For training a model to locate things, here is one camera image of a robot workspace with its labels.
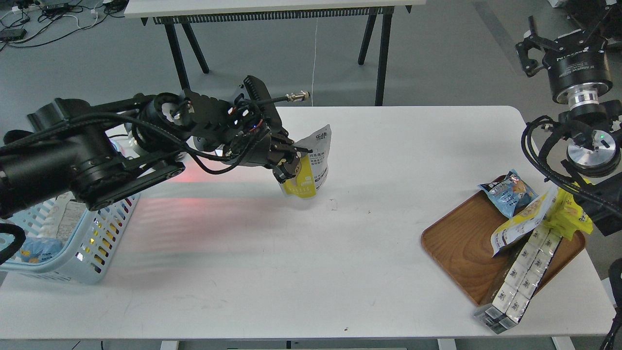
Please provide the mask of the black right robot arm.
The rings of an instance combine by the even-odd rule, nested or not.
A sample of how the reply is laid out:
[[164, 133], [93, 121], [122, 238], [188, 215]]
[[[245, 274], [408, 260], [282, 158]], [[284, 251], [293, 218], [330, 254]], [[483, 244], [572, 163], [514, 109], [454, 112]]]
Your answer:
[[515, 45], [527, 77], [545, 70], [552, 100], [567, 111], [555, 121], [544, 115], [529, 122], [521, 137], [528, 161], [546, 179], [573, 195], [609, 236], [621, 230], [621, 102], [600, 102], [612, 86], [606, 47], [621, 37], [621, 2], [601, 1], [589, 26], [555, 39], [540, 37], [535, 20]]

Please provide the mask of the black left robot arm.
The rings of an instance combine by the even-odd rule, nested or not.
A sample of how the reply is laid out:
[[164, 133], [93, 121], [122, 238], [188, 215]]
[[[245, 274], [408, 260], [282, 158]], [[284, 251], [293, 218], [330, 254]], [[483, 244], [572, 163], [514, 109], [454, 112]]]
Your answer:
[[282, 126], [277, 102], [302, 102], [309, 91], [271, 97], [247, 76], [225, 101], [183, 89], [101, 105], [56, 98], [27, 116], [1, 148], [1, 218], [71, 192], [96, 211], [184, 171], [184, 154], [208, 174], [238, 166], [271, 169], [280, 183], [298, 175], [311, 151]]

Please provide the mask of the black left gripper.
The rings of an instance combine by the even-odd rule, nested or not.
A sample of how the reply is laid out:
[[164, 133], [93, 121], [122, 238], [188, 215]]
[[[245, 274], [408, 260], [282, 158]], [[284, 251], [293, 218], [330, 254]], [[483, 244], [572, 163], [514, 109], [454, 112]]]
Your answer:
[[182, 117], [195, 148], [203, 152], [221, 149], [225, 164], [271, 168], [283, 184], [301, 171], [301, 159], [287, 162], [282, 157], [302, 157], [309, 149], [294, 145], [282, 134], [282, 121], [274, 98], [261, 79], [248, 75], [229, 100], [220, 100], [184, 89], [187, 103]]

